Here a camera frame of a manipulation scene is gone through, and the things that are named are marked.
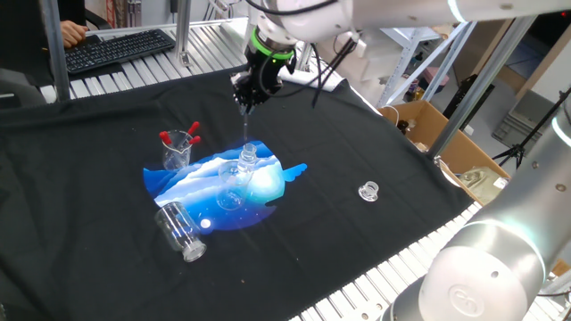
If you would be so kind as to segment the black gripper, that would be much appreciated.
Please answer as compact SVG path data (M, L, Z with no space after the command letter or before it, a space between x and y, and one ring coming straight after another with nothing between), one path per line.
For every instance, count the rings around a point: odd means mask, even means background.
M245 49L247 73L236 73L230 77L234 100L241 114L252 114L257 107L266 103L282 87L278 73L283 67L294 70L294 51L269 52Z

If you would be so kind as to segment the person's hand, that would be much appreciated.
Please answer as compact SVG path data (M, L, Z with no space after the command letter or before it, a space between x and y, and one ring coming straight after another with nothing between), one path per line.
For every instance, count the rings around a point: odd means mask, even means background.
M65 49L70 49L75 45L79 45L87 38L88 27L78 25L73 21L61 21L60 29Z

